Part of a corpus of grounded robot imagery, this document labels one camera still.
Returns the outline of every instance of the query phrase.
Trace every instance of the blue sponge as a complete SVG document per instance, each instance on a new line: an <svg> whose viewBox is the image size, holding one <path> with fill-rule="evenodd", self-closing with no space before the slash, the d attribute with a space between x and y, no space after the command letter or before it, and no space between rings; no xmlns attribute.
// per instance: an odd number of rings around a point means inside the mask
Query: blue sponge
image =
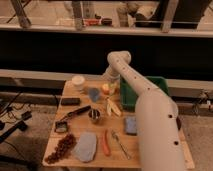
<svg viewBox="0 0 213 171"><path fill-rule="evenodd" d="M125 132L129 135L137 135L136 118L135 116L127 116L124 120Z"/></svg>

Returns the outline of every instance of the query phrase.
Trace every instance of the green container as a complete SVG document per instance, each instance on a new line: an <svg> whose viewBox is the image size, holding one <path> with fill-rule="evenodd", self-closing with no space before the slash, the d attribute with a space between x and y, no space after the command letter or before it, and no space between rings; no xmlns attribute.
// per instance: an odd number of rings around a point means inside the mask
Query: green container
<svg viewBox="0 0 213 171"><path fill-rule="evenodd" d="M163 77L147 76L146 78L161 88L167 95L169 95L168 86L166 84L166 80ZM123 109L134 111L137 98L137 94L132 90L129 84L123 78L121 78L120 99Z"/></svg>

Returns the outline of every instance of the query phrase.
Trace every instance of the cup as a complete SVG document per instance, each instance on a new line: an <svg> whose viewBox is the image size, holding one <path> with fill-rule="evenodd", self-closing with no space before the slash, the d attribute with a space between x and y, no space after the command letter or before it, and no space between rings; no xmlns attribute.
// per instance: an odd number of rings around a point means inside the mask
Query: cup
<svg viewBox="0 0 213 171"><path fill-rule="evenodd" d="M88 116L93 124L97 124L100 120L101 114L97 109L91 109Z"/></svg>
<svg viewBox="0 0 213 171"><path fill-rule="evenodd" d="M84 89L85 78L81 75L75 75L72 77L72 83L76 90L82 91Z"/></svg>
<svg viewBox="0 0 213 171"><path fill-rule="evenodd" d="M98 88L89 88L88 94L93 102L97 102L100 98L100 90Z"/></svg>

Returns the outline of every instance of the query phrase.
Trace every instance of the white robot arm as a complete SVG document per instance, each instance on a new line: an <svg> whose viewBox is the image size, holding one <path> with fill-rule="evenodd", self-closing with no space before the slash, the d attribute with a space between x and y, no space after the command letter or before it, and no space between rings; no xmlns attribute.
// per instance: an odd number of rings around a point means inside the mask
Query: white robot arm
<svg viewBox="0 0 213 171"><path fill-rule="evenodd" d="M109 67L104 75L113 81L120 74L138 95L135 115L142 170L186 171L176 124L176 103L131 68L130 61L127 51L109 53Z"/></svg>

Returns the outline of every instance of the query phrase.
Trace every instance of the white cup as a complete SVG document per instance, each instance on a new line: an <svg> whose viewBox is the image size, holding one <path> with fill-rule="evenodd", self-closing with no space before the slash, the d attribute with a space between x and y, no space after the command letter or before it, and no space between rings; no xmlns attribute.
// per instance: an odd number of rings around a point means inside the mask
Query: white cup
<svg viewBox="0 0 213 171"><path fill-rule="evenodd" d="M84 89L85 78L82 75L75 75L72 77L72 83L76 90L82 91Z"/></svg>

